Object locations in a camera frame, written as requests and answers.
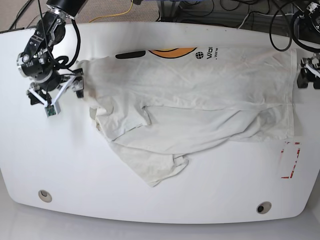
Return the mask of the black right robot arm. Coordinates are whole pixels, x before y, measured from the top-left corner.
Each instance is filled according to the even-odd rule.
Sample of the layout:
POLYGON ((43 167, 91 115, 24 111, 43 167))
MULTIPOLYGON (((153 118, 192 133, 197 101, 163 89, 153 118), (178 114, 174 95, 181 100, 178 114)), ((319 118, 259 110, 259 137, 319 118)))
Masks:
POLYGON ((34 81, 33 90, 48 104, 52 103, 49 92, 58 88, 65 78, 78 76, 80 70, 71 70, 75 64, 81 48, 80 31, 75 17, 87 2, 85 0, 48 0, 49 10, 42 14, 38 4, 40 20, 35 32, 29 39, 25 49, 17 57, 20 74, 34 81), (52 51, 66 34, 66 20, 70 19, 76 34, 76 48, 72 59, 62 55, 54 57, 52 51))

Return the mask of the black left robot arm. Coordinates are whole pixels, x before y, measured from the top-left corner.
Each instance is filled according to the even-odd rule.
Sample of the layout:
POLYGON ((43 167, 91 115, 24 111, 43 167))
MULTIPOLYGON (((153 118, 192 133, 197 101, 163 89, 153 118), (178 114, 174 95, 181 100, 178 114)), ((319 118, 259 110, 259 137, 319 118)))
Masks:
MULTIPOLYGON (((305 25, 312 33, 320 34, 320 4, 310 2, 303 10, 295 13, 292 18, 293 32, 295 26, 305 25)), ((299 89, 305 89, 309 83, 313 84, 315 90, 320 89, 320 49, 302 43, 298 37, 292 36, 294 42, 302 49, 311 52, 312 57, 303 57, 300 60, 300 73, 297 79, 299 89)))

